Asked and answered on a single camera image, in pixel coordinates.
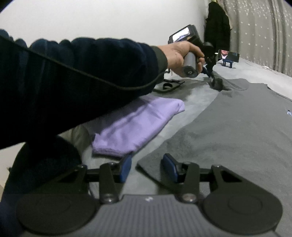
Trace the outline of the dark blue sleeve forearm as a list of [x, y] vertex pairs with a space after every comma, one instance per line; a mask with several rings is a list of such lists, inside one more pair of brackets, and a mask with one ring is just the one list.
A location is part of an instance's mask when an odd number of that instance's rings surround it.
[[1, 30], [1, 148], [57, 135], [148, 94], [167, 68], [156, 46], [129, 39], [36, 40]]

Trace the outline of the person's left hand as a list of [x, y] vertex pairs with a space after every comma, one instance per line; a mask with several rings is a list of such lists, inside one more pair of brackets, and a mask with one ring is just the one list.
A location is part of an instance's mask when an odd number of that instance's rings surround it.
[[188, 41], [179, 41], [167, 45], [159, 45], [158, 48], [164, 53], [167, 59], [167, 68], [171, 69], [175, 74], [184, 77], [183, 64], [184, 58], [192, 52], [198, 58], [197, 68], [198, 73], [202, 72], [202, 67], [205, 64], [204, 54], [200, 48]]

